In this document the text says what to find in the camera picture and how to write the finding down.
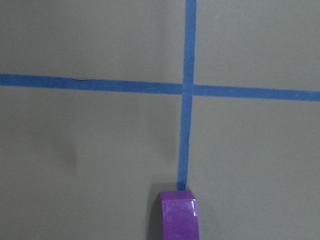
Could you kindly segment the purple trapezoid block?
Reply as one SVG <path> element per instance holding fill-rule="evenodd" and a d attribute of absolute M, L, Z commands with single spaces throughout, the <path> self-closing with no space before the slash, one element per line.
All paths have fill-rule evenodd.
<path fill-rule="evenodd" d="M 198 204 L 191 190 L 161 191 L 159 200 L 163 240 L 200 240 Z"/>

